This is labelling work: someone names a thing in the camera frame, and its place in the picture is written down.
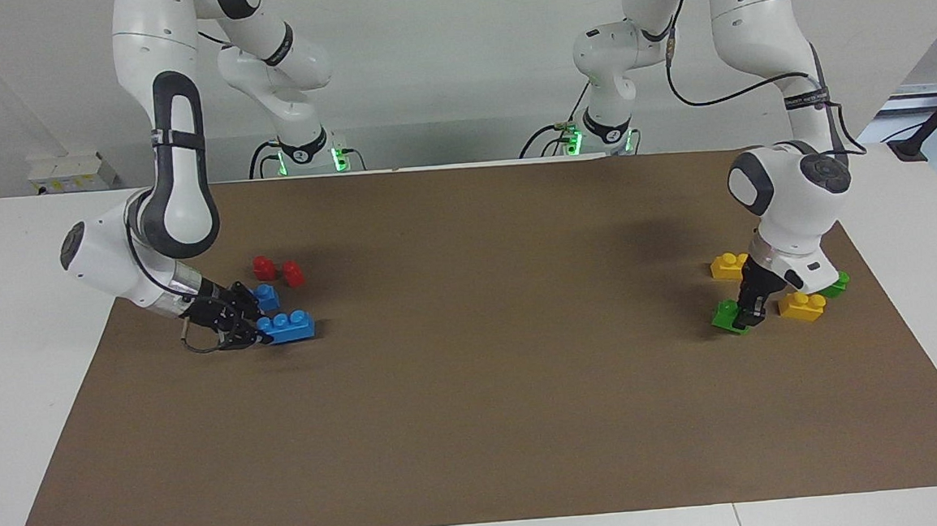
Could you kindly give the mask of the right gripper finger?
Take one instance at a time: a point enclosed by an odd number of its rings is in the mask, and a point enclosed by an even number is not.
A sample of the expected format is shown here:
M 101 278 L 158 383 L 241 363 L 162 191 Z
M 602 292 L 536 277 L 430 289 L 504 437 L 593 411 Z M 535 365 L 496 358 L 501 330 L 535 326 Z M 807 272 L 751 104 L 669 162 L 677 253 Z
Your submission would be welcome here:
M 250 322 L 241 320 L 227 326 L 221 333 L 222 350 L 250 348 L 254 345 L 272 344 L 273 337 Z
M 266 315 L 257 295 L 242 282 L 233 282 L 227 288 L 227 301 L 243 320 L 262 319 Z

